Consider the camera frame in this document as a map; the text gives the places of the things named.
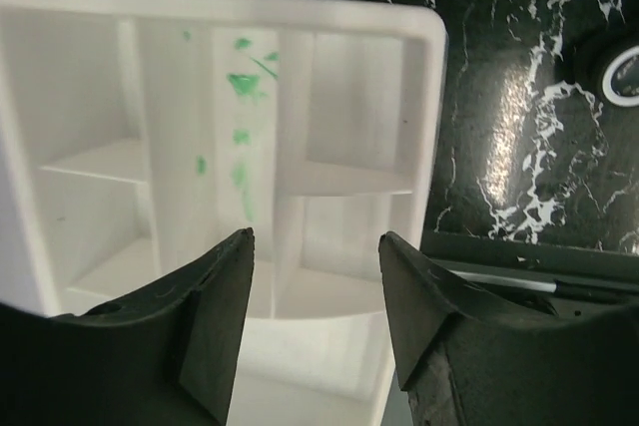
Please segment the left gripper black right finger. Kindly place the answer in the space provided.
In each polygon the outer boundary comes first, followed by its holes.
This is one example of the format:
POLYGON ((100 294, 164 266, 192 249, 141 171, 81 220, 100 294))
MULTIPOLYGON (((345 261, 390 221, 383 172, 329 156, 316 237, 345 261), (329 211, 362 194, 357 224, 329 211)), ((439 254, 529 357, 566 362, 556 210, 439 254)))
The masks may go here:
POLYGON ((563 283, 490 290, 394 232, 378 245, 399 387, 416 425, 634 425, 638 301, 563 283))

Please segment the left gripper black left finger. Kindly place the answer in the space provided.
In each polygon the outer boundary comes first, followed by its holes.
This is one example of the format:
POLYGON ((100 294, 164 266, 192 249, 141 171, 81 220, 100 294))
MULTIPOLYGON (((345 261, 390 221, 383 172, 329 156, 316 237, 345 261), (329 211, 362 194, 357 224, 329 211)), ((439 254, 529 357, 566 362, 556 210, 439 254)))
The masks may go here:
POLYGON ((5 425, 223 425, 255 265, 241 229, 82 315, 1 308, 5 425))

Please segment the blue cartoon fish suitcase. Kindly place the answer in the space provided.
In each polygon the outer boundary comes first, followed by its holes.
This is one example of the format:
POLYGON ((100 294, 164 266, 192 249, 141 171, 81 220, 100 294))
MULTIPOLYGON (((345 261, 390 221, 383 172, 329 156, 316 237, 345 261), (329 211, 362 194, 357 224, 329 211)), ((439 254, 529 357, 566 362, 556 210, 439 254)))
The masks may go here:
POLYGON ((574 57, 574 75, 580 87, 607 106, 638 106, 638 37, 592 38, 574 57))

